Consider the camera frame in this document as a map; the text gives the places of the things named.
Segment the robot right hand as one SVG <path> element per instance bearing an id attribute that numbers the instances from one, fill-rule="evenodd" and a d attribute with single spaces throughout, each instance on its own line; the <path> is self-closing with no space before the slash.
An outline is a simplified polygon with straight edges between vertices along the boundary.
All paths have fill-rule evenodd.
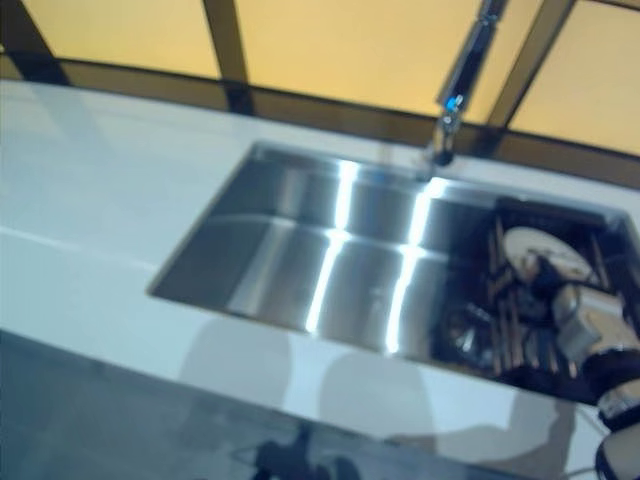
<path id="1" fill-rule="evenodd" d="M 536 253 L 526 254 L 519 266 L 519 281 L 537 303 L 549 310 L 555 295 L 565 283 L 560 270 L 548 257 Z"/>

